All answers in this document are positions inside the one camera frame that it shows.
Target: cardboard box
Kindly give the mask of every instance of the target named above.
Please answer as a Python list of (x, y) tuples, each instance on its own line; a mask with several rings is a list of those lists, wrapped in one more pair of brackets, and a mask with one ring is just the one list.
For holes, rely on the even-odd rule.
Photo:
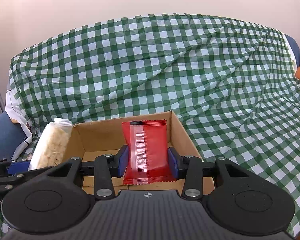
[[(100, 155), (116, 154), (121, 146), (126, 143), (121, 127), (122, 122), (141, 120), (167, 120), (167, 147), (173, 146), (181, 156), (193, 155), (201, 158), (181, 122), (174, 112), (170, 111), (76, 124), (72, 130), (63, 161), (77, 156), (81, 157), (82, 161), (87, 162), (93, 161)], [(184, 179), (173, 182), (155, 182), (146, 185), (130, 186), (122, 185), (122, 181), (123, 177), (112, 178), (116, 193), (120, 189), (177, 189), (181, 193), (184, 184)], [(93, 194), (93, 177), (84, 178), (83, 189), (88, 194)], [(212, 178), (203, 178), (204, 194), (210, 194), (213, 189)]]

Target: gingham fabric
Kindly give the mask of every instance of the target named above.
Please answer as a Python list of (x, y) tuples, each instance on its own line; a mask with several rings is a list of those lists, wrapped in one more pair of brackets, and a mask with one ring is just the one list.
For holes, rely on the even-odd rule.
[(110, 20), (25, 49), (10, 86), (34, 132), (28, 154), (55, 117), (173, 110), (204, 160), (224, 156), (288, 191), (288, 232), (300, 231), (300, 80), (281, 32), (201, 15)]

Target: plastic bag of food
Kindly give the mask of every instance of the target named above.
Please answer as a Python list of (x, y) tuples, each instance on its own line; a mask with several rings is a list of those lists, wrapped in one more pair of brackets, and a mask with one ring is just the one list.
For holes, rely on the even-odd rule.
[(55, 118), (44, 128), (32, 155), (28, 170), (56, 166), (62, 162), (72, 131), (68, 119)]
[(169, 168), (166, 120), (123, 122), (122, 129), (130, 151), (123, 184), (176, 180)]

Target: metal screw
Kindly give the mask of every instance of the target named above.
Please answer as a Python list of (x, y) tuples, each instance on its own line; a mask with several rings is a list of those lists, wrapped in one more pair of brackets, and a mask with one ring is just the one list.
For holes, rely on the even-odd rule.
[(97, 190), (97, 195), (99, 197), (109, 197), (112, 194), (112, 191), (109, 190), (108, 188), (101, 188)]
[(200, 191), (195, 188), (190, 188), (185, 191), (185, 195), (188, 197), (197, 197), (200, 195)]

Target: red packet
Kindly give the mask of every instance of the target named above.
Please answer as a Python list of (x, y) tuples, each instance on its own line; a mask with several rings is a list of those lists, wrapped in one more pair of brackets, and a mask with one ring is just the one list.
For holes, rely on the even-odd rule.
[(168, 162), (166, 120), (123, 122), (122, 129), (130, 151), (124, 185), (176, 181)]

